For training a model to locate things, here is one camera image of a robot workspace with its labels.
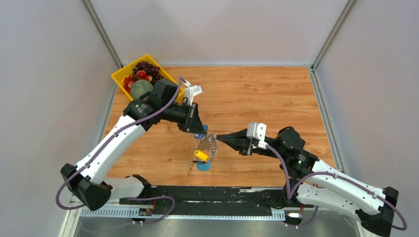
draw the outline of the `floor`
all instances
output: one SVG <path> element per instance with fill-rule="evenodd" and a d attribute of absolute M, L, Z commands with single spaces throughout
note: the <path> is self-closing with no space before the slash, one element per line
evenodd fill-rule
<path fill-rule="evenodd" d="M 165 67 L 175 79 L 182 75 L 200 84 L 195 98 L 200 118 L 214 134 L 236 132 L 249 122 L 267 125 L 267 136 L 293 126 L 305 149 L 335 167 L 316 97 L 306 67 Z M 107 125 L 117 122 L 129 99 L 118 90 Z M 109 177 L 139 174 L 152 185 L 284 186 L 284 172 L 275 158 L 240 156 L 218 143 L 207 172 L 191 169 L 197 140 L 175 123 L 162 121 L 136 140 L 115 163 Z"/>

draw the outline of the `robotic arm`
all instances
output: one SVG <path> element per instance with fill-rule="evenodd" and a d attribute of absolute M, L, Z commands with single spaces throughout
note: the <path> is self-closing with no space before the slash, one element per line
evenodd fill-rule
<path fill-rule="evenodd" d="M 276 138 L 266 137 L 265 134 L 266 125 L 253 122 L 247 129 L 217 135 L 217 140 L 243 156 L 255 153 L 282 160 L 280 168 L 287 177 L 291 176 L 285 185 L 288 190 L 283 189 L 284 198 L 342 213 L 360 221 L 365 229 L 374 234 L 390 235 L 394 217 L 390 205 L 396 206 L 399 194 L 396 189 L 364 184 L 327 165 L 304 150 L 305 141 L 293 127 L 281 129 Z M 304 180 L 323 188 L 302 183 Z"/>
<path fill-rule="evenodd" d="M 131 143 L 146 133 L 152 125 L 164 119 L 176 122 L 179 130 L 184 132 L 207 133 L 199 118 L 198 104 L 193 103 L 193 97 L 189 97 L 187 103 L 172 103 L 155 117 L 132 125 L 165 106 L 176 89 L 177 85 L 169 80 L 156 82 L 147 100 L 139 98 L 130 102 L 114 128 L 92 152 L 76 165 L 67 163 L 61 168 L 61 175 L 65 181 L 83 168 L 70 180 L 67 188 L 90 210 L 98 210 L 108 200 L 137 197 L 141 194 L 145 182 L 141 177 L 134 175 L 124 179 L 107 179 L 106 174 Z M 96 153 L 98 155 L 94 162 L 86 166 Z"/>

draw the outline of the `fruit basket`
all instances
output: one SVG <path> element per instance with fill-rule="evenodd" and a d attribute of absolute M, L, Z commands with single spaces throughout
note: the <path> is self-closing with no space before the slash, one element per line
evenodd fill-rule
<path fill-rule="evenodd" d="M 134 100 L 133 97 L 130 95 L 130 93 L 124 88 L 124 80 L 127 77 L 132 77 L 133 70 L 137 66 L 138 63 L 145 61 L 149 64 L 156 66 L 157 68 L 160 68 L 158 70 L 158 74 L 160 74 L 163 78 L 169 79 L 170 81 L 177 84 L 177 81 L 173 79 L 160 65 L 154 61 L 154 59 L 150 55 L 144 55 L 141 58 L 135 60 L 134 62 L 130 63 L 129 65 L 126 65 L 125 67 L 119 69 L 118 71 L 112 73 L 112 79 L 117 83 L 117 85 L 121 88 L 121 90 L 127 95 L 127 97 L 130 100 Z M 176 102 L 180 103 L 183 99 L 183 88 L 180 88 L 180 92 L 176 98 Z"/>

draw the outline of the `bunch of grapes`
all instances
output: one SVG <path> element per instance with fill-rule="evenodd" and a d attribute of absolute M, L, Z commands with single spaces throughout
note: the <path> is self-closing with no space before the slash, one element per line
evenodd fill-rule
<path fill-rule="evenodd" d="M 151 80 L 151 84 L 155 84 L 156 81 L 163 79 L 163 76 L 160 75 L 160 67 L 154 66 L 153 64 L 141 61 L 137 63 L 134 69 L 132 69 L 133 74 L 137 73 L 138 71 L 145 71 L 145 73 L 151 76 L 153 79 Z"/>

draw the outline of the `yellow object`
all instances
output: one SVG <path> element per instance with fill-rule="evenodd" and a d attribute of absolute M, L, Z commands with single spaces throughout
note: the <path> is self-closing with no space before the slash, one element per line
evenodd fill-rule
<path fill-rule="evenodd" d="M 205 162 L 207 162 L 208 161 L 208 158 L 210 158 L 207 154 L 205 154 L 203 151 L 201 151 L 201 150 L 196 150 L 195 151 L 195 156 L 198 158 L 198 159 L 200 159 L 200 160 L 202 160 L 202 161 L 205 161 Z"/>
<path fill-rule="evenodd" d="M 141 62 L 141 61 L 146 61 L 146 62 L 149 62 L 149 63 L 151 63 L 151 64 L 153 64 L 157 67 L 160 67 L 160 65 L 156 61 L 154 61 L 154 59 L 150 55 L 146 54 L 146 55 L 142 56 L 141 58 L 135 60 L 134 62 L 130 63 L 129 65 L 126 65 L 125 67 L 123 67 L 123 68 L 119 69 L 118 71 L 112 73 L 112 79 L 118 84 L 119 88 L 121 88 L 121 90 L 125 93 L 125 95 L 128 96 L 128 98 L 131 101 L 134 100 L 134 99 L 128 93 L 128 91 L 126 91 L 124 89 L 124 79 L 126 77 L 128 77 L 130 74 L 132 74 L 132 69 L 135 68 L 137 63 Z M 177 80 L 173 79 L 162 67 L 160 67 L 159 72 L 164 78 L 169 79 L 170 81 L 177 84 Z M 177 103 L 181 103 L 182 100 L 183 100 L 183 88 L 180 88 L 180 92 L 179 92 L 175 101 Z"/>

